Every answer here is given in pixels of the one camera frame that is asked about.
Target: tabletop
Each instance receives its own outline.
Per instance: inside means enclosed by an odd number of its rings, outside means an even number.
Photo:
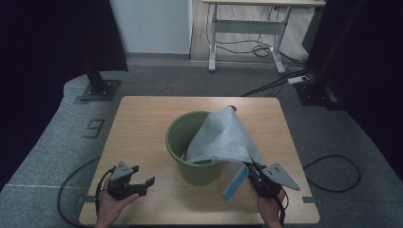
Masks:
[[[279,7],[324,7],[323,0],[202,0],[213,5],[279,6]]]
[[[275,98],[230,97],[124,97],[106,140],[88,195],[94,196],[97,183],[119,161],[140,165],[131,183],[156,177],[147,196],[127,206],[115,224],[262,224],[256,197],[245,181],[232,199],[225,201],[222,190],[227,165],[219,177],[205,186],[181,178],[177,164],[165,146],[169,125],[184,113],[217,111],[234,105],[242,124],[259,148],[266,165],[279,162],[296,181],[300,191],[285,188],[289,196],[285,223],[316,223],[319,214],[312,198],[281,106]],[[80,221],[94,224],[95,206],[86,202]]]

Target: wooden table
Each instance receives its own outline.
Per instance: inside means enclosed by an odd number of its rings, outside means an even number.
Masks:
[[[292,7],[324,7],[324,0],[202,0],[203,3],[214,5],[211,22],[211,46],[208,68],[216,70],[216,33],[248,33],[248,34],[273,34],[277,35],[276,43],[270,48],[278,73],[285,73],[284,66],[278,55],[282,38],[287,28]],[[218,5],[241,5],[241,6],[276,6],[286,7],[282,21],[241,21],[219,20],[217,16]]]
[[[256,197],[245,181],[234,197],[224,201],[221,192],[227,167],[205,186],[194,186],[181,178],[177,164],[165,147],[165,133],[180,115],[190,111],[217,111],[228,105],[237,114],[259,148],[266,165],[281,163],[301,188],[286,188],[290,205],[286,223],[316,223],[319,214],[311,198],[296,148],[275,98],[229,97],[124,97],[106,141],[93,182],[88,191],[94,196],[96,184],[104,172],[119,161],[140,165],[132,183],[156,177],[146,197],[127,206],[115,224],[262,224]],[[86,202],[80,221],[94,224],[95,206]]]

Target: green bucket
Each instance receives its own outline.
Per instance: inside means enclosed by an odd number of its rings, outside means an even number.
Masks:
[[[165,142],[169,154],[176,161],[182,178],[194,185],[206,185],[215,180],[222,168],[222,161],[187,162],[187,148],[198,133],[209,112],[195,111],[178,117],[166,132]]]

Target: power strip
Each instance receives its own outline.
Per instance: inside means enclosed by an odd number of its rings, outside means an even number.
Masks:
[[[297,84],[297,83],[309,83],[309,78],[306,76],[300,76],[300,77],[295,77],[295,78],[290,78],[288,80],[288,84]]]

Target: gray carpet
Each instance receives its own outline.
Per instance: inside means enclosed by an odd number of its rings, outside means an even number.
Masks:
[[[77,103],[88,83],[86,76],[65,85],[59,110],[1,192],[0,227],[72,227],[57,212],[60,186],[77,168],[102,154],[122,97],[233,97],[279,78],[273,69],[220,67],[210,73],[196,66],[131,66],[129,73],[102,75],[122,80],[112,102]],[[346,193],[328,193],[311,185],[320,222],[286,227],[403,227],[403,183],[353,119],[343,111],[300,105],[290,85],[284,85],[277,97],[303,165],[338,154],[353,160],[362,172],[359,185]],[[97,130],[88,127],[91,120],[104,120],[98,136]],[[63,212],[73,222],[78,223],[96,166],[97,161],[92,162],[73,176],[61,197]],[[356,171],[334,158],[308,168],[306,176],[340,189],[354,182]]]

